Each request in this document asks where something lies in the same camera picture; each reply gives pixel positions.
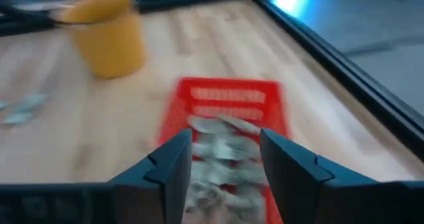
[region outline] wooden tabletop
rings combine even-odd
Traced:
[[[141,19],[148,61],[113,80],[91,77],[63,30],[0,38],[0,101],[50,94],[31,122],[1,126],[1,183],[112,178],[154,149],[182,76],[279,81],[295,142],[377,180],[424,177],[424,165],[253,2]]]

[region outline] yellow cup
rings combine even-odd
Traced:
[[[80,0],[59,14],[90,70],[102,78],[137,71],[146,59],[133,0]]]

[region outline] black metal frame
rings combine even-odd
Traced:
[[[160,11],[216,0],[136,0],[141,13]],[[330,72],[405,146],[424,161],[424,118],[385,87],[363,72],[356,64],[325,42],[311,29],[284,13],[270,0],[253,0],[275,22]],[[0,17],[0,36],[54,28],[53,21],[22,19],[22,16]]]

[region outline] wooden table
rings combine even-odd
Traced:
[[[141,18],[148,62],[114,80],[91,77],[63,30],[0,38],[0,100],[50,94],[31,122],[1,127],[0,182],[112,178],[154,149],[182,76],[277,80],[295,142],[377,180],[424,177],[424,165],[252,2]]]

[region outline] red basket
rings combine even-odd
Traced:
[[[288,137],[285,103],[277,82],[218,78],[183,78],[171,97],[160,131],[159,145],[189,128],[188,115],[229,115],[269,128]],[[252,137],[259,143],[259,137]],[[270,188],[264,191],[267,224],[280,224]]]

